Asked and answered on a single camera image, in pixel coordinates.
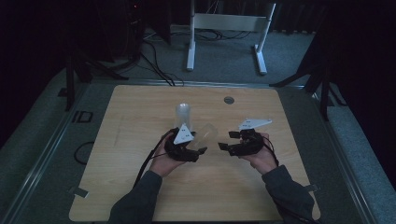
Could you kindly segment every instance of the tape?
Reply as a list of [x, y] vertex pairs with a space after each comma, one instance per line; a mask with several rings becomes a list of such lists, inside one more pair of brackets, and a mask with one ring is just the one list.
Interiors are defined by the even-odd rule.
[[77, 195], [81, 198], [87, 198], [88, 195], [90, 194], [87, 190], [85, 189], [81, 189], [81, 188], [77, 188], [77, 187], [72, 187], [70, 188], [70, 190], [68, 190], [67, 192]]

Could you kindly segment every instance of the person's left hand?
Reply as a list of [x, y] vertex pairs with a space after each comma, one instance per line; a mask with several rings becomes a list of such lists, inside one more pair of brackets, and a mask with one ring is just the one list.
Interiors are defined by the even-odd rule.
[[[154, 156], [158, 156], [161, 154], [166, 153], [165, 151], [165, 142], [168, 140], [168, 138], [172, 135], [172, 133], [169, 133], [166, 135], [166, 137], [163, 139], [161, 144], [158, 146], [158, 148], [155, 150]], [[156, 173], [157, 175], [160, 175], [161, 177], [166, 177], [169, 175], [173, 170], [175, 170], [179, 165], [186, 163], [185, 161], [175, 161], [174, 159], [170, 158], [167, 154], [161, 155], [159, 157], [155, 157], [152, 159], [152, 163], [149, 167], [150, 171]]]

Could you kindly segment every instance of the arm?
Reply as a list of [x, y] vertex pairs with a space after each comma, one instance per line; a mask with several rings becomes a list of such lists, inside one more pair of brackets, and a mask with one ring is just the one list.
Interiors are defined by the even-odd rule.
[[149, 170], [137, 185], [113, 205], [107, 223], [151, 223], [163, 177], [185, 163], [174, 161], [164, 154], [164, 144], [169, 136], [171, 134], [168, 134], [156, 149]]
[[303, 223], [293, 214], [313, 220], [312, 210], [315, 202], [302, 185], [291, 179], [286, 166], [281, 165], [262, 175], [262, 180], [285, 223]]
[[[262, 133], [264, 143], [269, 145], [267, 133]], [[250, 165], [261, 175], [268, 193], [276, 203], [277, 210], [285, 223], [302, 223], [299, 217], [313, 220], [314, 200], [305, 188], [294, 182], [285, 166], [276, 166], [270, 150], [263, 147], [257, 154], [241, 157], [250, 161]]]

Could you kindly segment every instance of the gray floor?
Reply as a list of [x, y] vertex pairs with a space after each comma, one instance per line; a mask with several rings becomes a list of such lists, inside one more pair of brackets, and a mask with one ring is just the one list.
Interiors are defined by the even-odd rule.
[[[173, 36], [171, 46], [156, 38], [148, 40], [155, 45], [161, 69], [182, 78], [186, 86], [262, 88], [295, 72], [312, 37], [269, 34], [264, 46], [266, 76], [257, 72], [251, 54], [251, 47], [258, 40], [256, 34], [239, 40], [198, 41], [193, 72], [185, 70], [187, 36]], [[149, 45], [144, 45], [143, 53], [153, 59]], [[145, 62], [138, 65], [122, 73], [130, 78], [129, 81], [115, 81], [96, 73], [92, 84], [87, 87], [78, 84], [79, 89], [85, 91], [71, 112], [64, 112], [65, 99], [57, 97], [59, 89], [64, 87], [64, 72], [51, 81], [0, 151], [1, 217], [12, 205], [40, 153], [50, 147], [47, 143], [60, 121], [66, 120], [64, 133], [59, 143], [54, 144], [56, 151], [48, 167], [44, 167], [46, 172], [40, 176], [30, 200], [21, 206], [17, 223], [72, 223], [68, 211], [74, 196], [67, 191], [78, 185], [84, 170], [84, 166], [74, 161], [73, 153], [80, 144], [94, 140], [112, 89], [118, 84], [164, 84], [157, 75], [141, 67], [149, 67]], [[306, 77], [292, 85], [305, 82]], [[318, 102], [303, 90], [283, 88], [278, 91], [309, 179], [321, 188], [316, 197], [322, 221], [338, 224], [374, 219], [372, 223], [396, 223], [392, 215], [396, 210], [394, 189], [378, 162], [373, 160], [373, 151], [348, 108], [329, 107], [330, 122], [324, 122], [318, 113]], [[70, 118], [76, 110], [93, 112], [92, 122], [72, 122]], [[85, 147], [84, 151], [82, 156], [88, 157], [90, 147]]]

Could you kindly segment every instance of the person's right hand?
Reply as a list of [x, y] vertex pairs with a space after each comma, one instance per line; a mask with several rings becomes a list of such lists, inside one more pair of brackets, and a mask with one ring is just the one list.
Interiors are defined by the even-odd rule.
[[[261, 133], [261, 135], [266, 138], [269, 138], [268, 133]], [[265, 138], [264, 138], [264, 143], [267, 146], [269, 146], [269, 142]], [[265, 175], [266, 173], [276, 168], [275, 159], [271, 151], [266, 147], [262, 147], [262, 149], [256, 154], [241, 156], [240, 158], [250, 161], [250, 165], [262, 175]]]

